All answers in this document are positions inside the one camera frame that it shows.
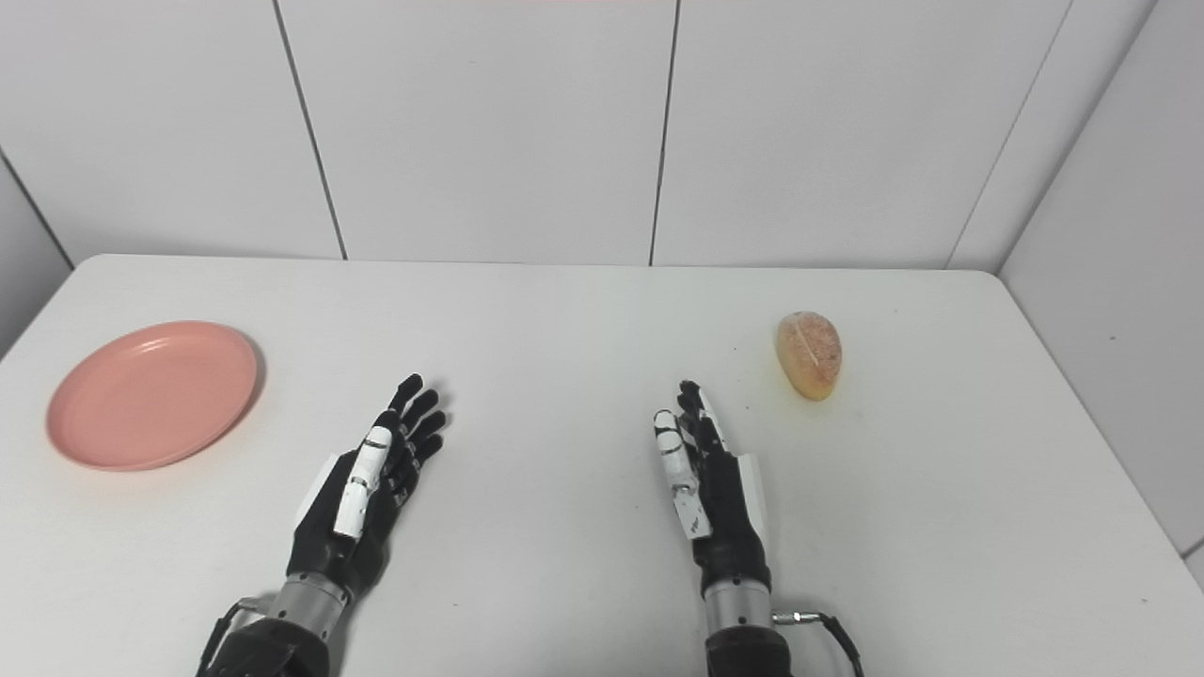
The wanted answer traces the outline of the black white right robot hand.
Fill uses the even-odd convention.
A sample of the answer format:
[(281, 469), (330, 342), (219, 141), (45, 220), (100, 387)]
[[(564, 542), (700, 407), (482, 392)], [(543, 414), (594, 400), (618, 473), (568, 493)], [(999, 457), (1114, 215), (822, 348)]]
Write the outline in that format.
[(706, 392), (680, 382), (675, 411), (654, 416), (668, 490), (701, 570), (701, 588), (752, 581), (771, 589), (765, 487), (756, 455), (731, 449)]

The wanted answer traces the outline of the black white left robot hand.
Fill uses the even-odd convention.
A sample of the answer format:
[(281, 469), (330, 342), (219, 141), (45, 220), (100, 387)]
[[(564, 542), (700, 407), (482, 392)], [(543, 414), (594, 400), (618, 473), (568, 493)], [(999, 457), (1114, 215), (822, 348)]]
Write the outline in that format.
[(388, 564), (388, 538), (442, 449), (448, 417), (420, 373), (400, 382), (356, 449), (327, 458), (299, 514), (287, 575), (321, 575), (361, 599)]

